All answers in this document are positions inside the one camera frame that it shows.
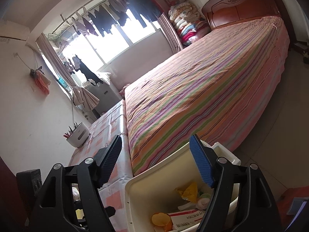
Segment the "striped bedsheet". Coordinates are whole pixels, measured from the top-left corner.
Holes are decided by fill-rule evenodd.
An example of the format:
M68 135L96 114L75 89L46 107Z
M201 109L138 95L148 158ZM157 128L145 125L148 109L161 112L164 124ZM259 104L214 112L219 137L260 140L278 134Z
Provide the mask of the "striped bedsheet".
M254 127L284 70L289 37L279 17L217 29L126 88L134 175L197 133L236 149Z

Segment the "headboard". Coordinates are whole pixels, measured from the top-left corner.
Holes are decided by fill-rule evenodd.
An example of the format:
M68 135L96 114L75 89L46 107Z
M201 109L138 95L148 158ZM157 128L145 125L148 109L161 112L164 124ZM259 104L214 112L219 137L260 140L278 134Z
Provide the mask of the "headboard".
M209 0L202 8L211 29L222 28L264 16L283 19L291 43L296 41L294 28L282 0Z

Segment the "checkered tablecloth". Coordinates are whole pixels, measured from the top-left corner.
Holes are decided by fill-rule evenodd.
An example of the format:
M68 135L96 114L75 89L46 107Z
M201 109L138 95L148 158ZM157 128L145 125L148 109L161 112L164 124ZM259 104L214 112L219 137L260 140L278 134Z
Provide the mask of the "checkered tablecloth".
M110 220L117 232L127 231L125 185L133 177L126 122L126 102L122 100L91 125L89 138L82 147L74 151L69 164L77 165L84 159L93 157L100 148L106 147L115 135L121 136L122 150L115 168L109 182L99 190L103 205L116 209Z

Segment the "pink curtain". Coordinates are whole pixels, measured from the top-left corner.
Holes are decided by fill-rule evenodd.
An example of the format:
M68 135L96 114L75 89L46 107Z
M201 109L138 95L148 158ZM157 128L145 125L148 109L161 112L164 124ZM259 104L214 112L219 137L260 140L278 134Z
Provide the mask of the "pink curtain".
M172 48L173 54L180 52L183 49L182 43L174 27L164 13L158 18L158 23L160 24L161 30Z
M98 105L99 99L85 88L79 87L75 83L69 71L65 68L59 56L43 33L38 37L37 44L55 71L63 78L68 86L72 88L73 103L75 105L83 104L86 111L91 111L94 109Z

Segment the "floor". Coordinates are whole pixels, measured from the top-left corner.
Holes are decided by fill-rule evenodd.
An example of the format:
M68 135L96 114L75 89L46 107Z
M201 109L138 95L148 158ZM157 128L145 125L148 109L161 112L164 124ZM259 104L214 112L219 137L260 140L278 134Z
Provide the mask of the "floor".
M309 65L289 51L285 71L248 137L233 152L257 163L277 200L287 188L309 185Z

